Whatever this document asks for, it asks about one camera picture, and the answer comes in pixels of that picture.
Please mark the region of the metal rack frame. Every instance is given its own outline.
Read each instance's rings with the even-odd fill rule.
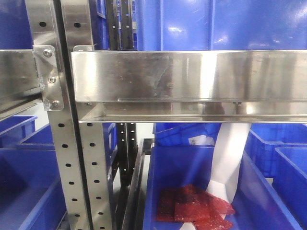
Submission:
[[[121,37],[116,2],[106,0],[109,46],[133,49],[131,2],[120,2]],[[71,230],[135,224],[127,213],[140,187],[144,153],[139,146],[137,154],[134,122],[307,121],[306,51],[101,51],[95,0],[27,0],[26,6],[33,51],[0,51],[0,65],[8,53],[18,55],[24,62],[10,59],[10,65],[27,64],[29,79],[40,80]],[[14,92],[23,97],[0,119],[39,102],[38,82],[26,86]],[[113,163],[105,153],[103,122],[119,122]],[[113,194],[117,167],[128,199],[118,202],[128,202],[124,210]]]

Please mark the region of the blue plastic bin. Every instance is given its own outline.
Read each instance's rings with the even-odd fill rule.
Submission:
[[[0,229],[55,230],[65,212],[54,151],[0,149]]]
[[[307,146],[307,127],[303,124],[253,124],[245,151],[265,177],[276,175],[277,147]]]
[[[165,187],[195,184],[206,188],[210,180],[213,148],[154,147],[152,149],[143,229],[179,230],[182,223],[156,222],[159,192]],[[244,154],[236,196],[232,202],[236,214],[226,216],[232,230],[301,229],[290,211],[261,172]]]
[[[139,50],[306,49],[307,0],[139,0]]]
[[[50,125],[46,125],[30,136],[22,139],[16,147],[26,150],[54,150]]]
[[[21,139],[35,131],[37,116],[11,116],[0,121],[0,148],[15,147]]]
[[[277,148],[277,174],[272,186],[307,229],[307,148]]]
[[[195,137],[205,135],[216,142],[221,123],[156,123],[153,134],[156,146],[187,146]]]
[[[103,123],[105,150],[108,155],[111,155],[117,146],[116,124]]]

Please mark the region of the perforated steel upright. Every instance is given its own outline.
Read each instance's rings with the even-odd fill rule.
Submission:
[[[63,19],[59,1],[26,1],[34,53],[37,63],[48,62],[55,57],[59,76],[49,79],[49,86],[43,90],[54,90],[49,96],[61,95],[58,99],[44,101],[52,128],[59,171],[65,195],[71,230],[91,230],[89,199],[84,173],[83,152],[76,106],[72,89],[71,69],[69,65]],[[37,66],[38,74],[44,69]]]
[[[100,49],[101,34],[98,30],[96,1],[61,0],[60,2],[69,57],[71,58],[74,49],[76,51]],[[116,43],[115,39],[111,45],[117,46]],[[95,106],[95,103],[77,103],[76,106],[78,117],[81,118]],[[105,151],[102,124],[79,123],[79,127],[93,229],[114,230],[116,207],[113,199],[112,167]]]

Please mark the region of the bolt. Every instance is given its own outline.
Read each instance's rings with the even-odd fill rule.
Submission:
[[[59,101],[58,101],[58,100],[53,101],[53,102],[52,102],[52,105],[53,105],[54,107],[58,107],[58,106],[59,106]]]
[[[43,54],[45,57],[48,57],[48,58],[52,56],[52,52],[50,49],[45,49]]]
[[[56,82],[56,77],[49,77],[48,78],[49,83],[55,83]]]

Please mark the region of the mounting hole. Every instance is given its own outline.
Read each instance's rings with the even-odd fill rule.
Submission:
[[[39,23],[39,26],[41,26],[41,27],[46,27],[46,26],[47,26],[47,23],[46,23],[46,22],[40,22],[40,23]]]
[[[80,28],[81,24],[80,23],[74,23],[73,26],[76,27],[76,28]]]

